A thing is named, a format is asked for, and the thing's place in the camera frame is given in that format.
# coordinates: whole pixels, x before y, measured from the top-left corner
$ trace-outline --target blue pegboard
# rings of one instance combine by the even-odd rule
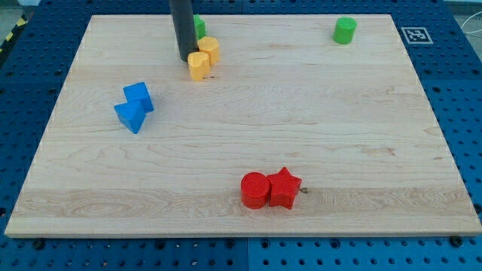
[[[201,14],[391,14],[476,209],[482,65],[440,0],[193,0]],[[2,233],[92,14],[168,14],[167,0],[44,0],[0,69]],[[433,44],[408,44],[425,27]],[[482,269],[482,238],[12,240],[0,270]]]

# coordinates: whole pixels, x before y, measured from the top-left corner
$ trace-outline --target blue cube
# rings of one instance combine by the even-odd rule
[[[154,110],[151,96],[149,96],[148,88],[145,86],[144,82],[125,87],[124,94],[127,98],[127,102],[140,101],[142,103],[144,113]]]
[[[119,120],[133,133],[138,133],[145,119],[144,109],[140,101],[128,102],[114,106]]]

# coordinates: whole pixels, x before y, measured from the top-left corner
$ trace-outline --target wood grain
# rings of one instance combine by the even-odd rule
[[[221,61],[193,82],[169,16],[92,17],[6,234],[479,234],[392,18],[355,15],[346,46],[337,18],[203,16]],[[155,111],[133,135],[113,106],[138,81]],[[294,209],[244,207],[244,174],[283,166]]]

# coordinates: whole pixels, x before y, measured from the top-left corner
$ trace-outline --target black cylinder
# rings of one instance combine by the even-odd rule
[[[178,39],[181,59],[188,61],[188,55],[197,52],[197,37],[194,27],[193,5],[191,0],[169,0],[175,36]]]

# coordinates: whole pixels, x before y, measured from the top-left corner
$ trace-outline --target red star block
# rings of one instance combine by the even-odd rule
[[[300,190],[301,179],[293,176],[285,167],[276,174],[268,175],[267,179],[271,183],[270,206],[293,208],[294,198]]]
[[[270,182],[259,172],[250,172],[241,180],[241,201],[251,209],[266,205],[270,195]]]

